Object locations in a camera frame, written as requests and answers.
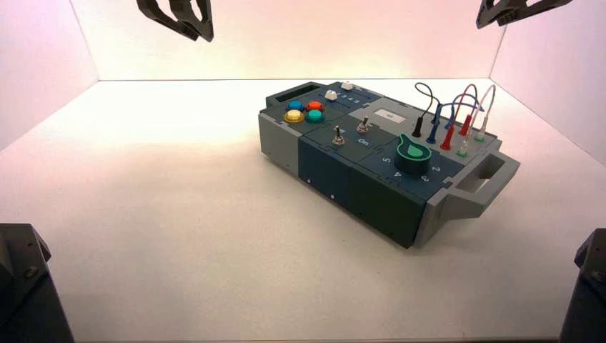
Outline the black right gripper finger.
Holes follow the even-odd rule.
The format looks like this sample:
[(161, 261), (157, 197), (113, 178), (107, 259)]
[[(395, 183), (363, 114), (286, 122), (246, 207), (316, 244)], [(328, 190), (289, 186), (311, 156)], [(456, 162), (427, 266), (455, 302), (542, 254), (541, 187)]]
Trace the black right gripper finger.
[(482, 0), (475, 22), (477, 29), (490, 25), (510, 11), (510, 1)]
[(557, 7), (565, 6), (572, 0), (541, 0), (533, 4), (528, 4), (527, 1), (518, 1), (512, 5), (512, 8), (502, 16), (503, 23), (513, 23), (521, 21), (528, 17), (550, 11)]

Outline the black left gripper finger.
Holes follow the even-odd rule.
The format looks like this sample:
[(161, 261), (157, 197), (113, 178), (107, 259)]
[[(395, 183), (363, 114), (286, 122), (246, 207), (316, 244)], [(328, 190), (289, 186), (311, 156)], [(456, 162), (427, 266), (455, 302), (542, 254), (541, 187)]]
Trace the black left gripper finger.
[(211, 2), (208, 0), (191, 1), (190, 25), (205, 41), (212, 42), (214, 26), (212, 21)]
[(185, 24), (174, 20), (166, 15), (159, 7), (155, 0), (137, 0), (137, 6), (146, 18), (166, 27), (192, 41), (196, 41), (199, 37), (198, 33), (190, 29)]

